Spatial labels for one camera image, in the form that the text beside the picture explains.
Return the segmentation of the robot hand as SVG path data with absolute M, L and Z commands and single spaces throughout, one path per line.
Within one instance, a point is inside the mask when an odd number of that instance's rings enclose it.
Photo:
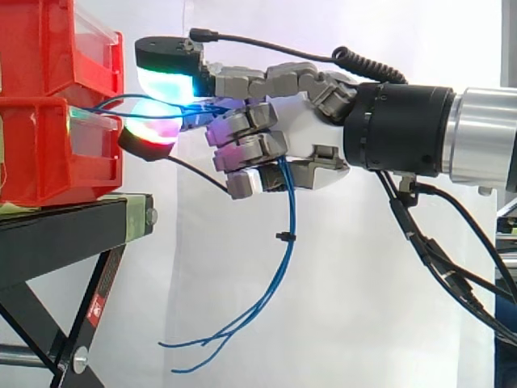
M 235 200 L 341 179 L 349 170 L 343 121 L 355 84 L 298 51 L 294 61 L 265 70 L 207 62 L 204 45 L 222 39 L 195 28 L 187 37 L 136 42 L 149 111 L 127 115 L 119 146 L 147 162 L 171 160 L 181 133 L 203 129 L 213 166 L 225 176 L 220 189 Z

